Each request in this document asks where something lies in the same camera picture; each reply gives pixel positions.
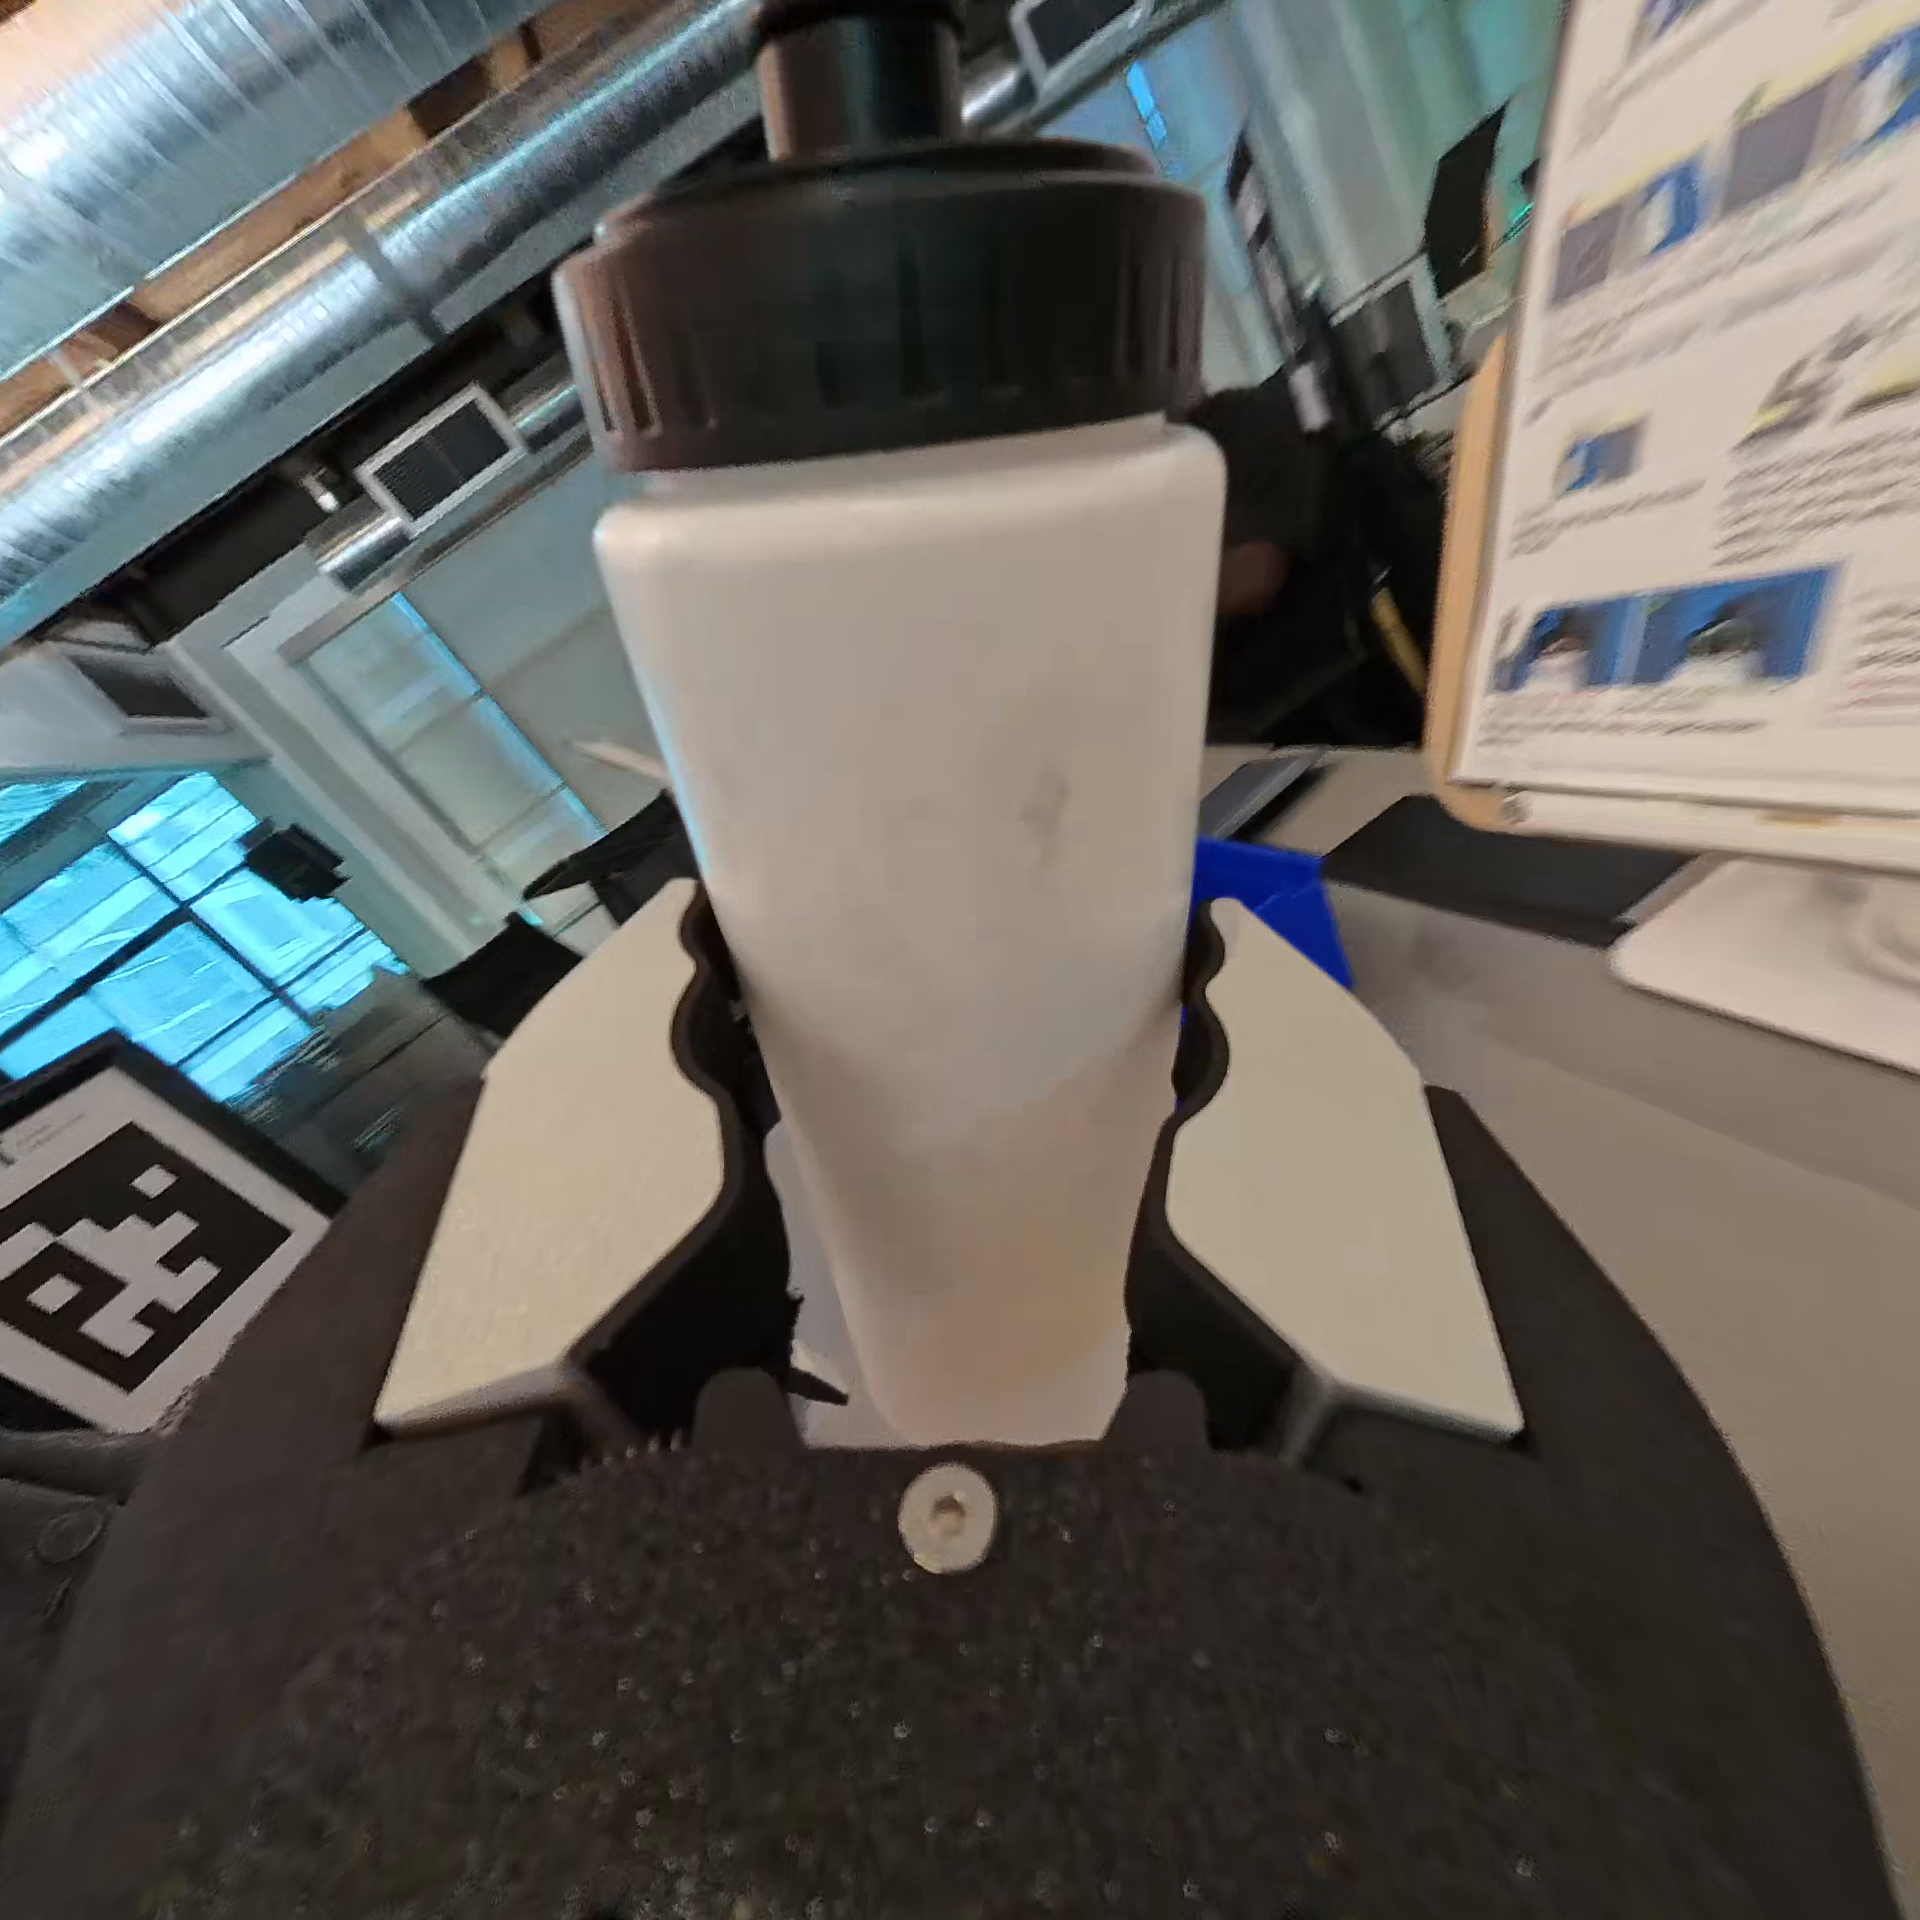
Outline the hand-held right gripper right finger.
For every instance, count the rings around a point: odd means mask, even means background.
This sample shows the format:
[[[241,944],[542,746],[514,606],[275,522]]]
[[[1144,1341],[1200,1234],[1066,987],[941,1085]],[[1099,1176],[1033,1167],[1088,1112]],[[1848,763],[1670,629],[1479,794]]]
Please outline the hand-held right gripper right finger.
[[[1230,899],[1192,910],[1182,1013],[1130,1362],[1183,1378],[1223,1451],[1307,1462],[1345,1414],[1512,1443],[1520,1395],[1405,1053]]]

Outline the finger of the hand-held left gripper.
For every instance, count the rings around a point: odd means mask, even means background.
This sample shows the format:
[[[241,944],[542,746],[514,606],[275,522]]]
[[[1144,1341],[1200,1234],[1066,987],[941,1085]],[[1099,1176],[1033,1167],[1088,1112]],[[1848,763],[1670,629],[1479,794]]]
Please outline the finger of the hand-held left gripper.
[[[838,1287],[810,1216],[809,1195],[785,1126],[762,1141],[785,1248],[785,1291],[799,1303],[787,1342],[785,1400],[810,1450],[856,1445],[856,1362]]]

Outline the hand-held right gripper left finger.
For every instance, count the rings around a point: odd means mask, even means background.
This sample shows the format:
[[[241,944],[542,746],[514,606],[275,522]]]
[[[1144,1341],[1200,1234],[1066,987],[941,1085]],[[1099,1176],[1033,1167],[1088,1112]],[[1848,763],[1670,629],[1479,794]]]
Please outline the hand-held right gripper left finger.
[[[374,1400],[387,1435],[559,1411],[610,1451],[790,1374],[777,1119],[705,895],[672,880],[493,1057]]]

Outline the blue plastic bin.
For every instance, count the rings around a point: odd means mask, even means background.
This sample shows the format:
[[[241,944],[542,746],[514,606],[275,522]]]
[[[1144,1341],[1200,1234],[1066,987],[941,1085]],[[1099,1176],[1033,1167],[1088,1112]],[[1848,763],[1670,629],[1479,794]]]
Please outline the blue plastic bin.
[[[1250,951],[1238,951],[1235,938],[1217,928],[1223,904],[1235,904],[1247,921],[1265,926],[1298,961],[1259,965],[1259,976],[1247,974]],[[1200,1011],[1214,1015],[1224,1040],[1241,1040],[1253,1018],[1254,985],[1283,990],[1283,1015],[1273,1015],[1270,1024],[1286,1024],[1298,1053],[1331,1059],[1352,1053],[1361,1029],[1375,1029],[1352,1000],[1352,970],[1320,858],[1201,838],[1191,872],[1182,1038],[1191,1037],[1187,1019]]]

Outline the white plastic bottle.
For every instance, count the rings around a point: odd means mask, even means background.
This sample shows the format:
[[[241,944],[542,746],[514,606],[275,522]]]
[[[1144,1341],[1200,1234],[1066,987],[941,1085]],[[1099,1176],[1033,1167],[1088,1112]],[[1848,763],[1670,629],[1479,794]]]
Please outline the white plastic bottle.
[[[1104,1434],[1179,1031],[1224,464],[1163,417],[657,477],[591,552],[854,1369]]]

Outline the black bottle lid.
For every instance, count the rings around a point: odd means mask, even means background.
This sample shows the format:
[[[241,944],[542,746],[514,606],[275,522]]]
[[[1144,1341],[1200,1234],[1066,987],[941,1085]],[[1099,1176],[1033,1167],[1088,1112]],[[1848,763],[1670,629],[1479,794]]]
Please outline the black bottle lid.
[[[762,6],[767,158],[614,208],[555,307],[618,473],[1179,417],[1203,205],[1134,152],[965,130],[957,6]]]

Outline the black and white marker sign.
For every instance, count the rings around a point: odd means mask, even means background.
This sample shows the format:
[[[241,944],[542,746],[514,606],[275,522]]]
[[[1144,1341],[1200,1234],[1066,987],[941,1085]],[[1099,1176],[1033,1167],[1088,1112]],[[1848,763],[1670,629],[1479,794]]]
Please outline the black and white marker sign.
[[[143,1047],[3,1080],[1,1419],[154,1432],[344,1193]]]

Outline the white air vent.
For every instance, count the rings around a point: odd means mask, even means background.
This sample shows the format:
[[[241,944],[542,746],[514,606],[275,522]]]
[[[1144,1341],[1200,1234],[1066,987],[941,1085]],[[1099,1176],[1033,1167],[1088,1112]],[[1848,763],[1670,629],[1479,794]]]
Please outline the white air vent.
[[[469,385],[353,464],[352,479],[406,537],[418,537],[527,454],[504,408]]]

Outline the printed instruction sheet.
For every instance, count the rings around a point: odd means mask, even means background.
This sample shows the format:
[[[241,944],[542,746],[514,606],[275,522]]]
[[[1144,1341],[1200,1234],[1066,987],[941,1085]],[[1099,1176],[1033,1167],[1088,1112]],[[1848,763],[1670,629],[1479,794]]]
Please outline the printed instruction sheet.
[[[1918,6],[1571,6],[1463,784],[1915,816]]]

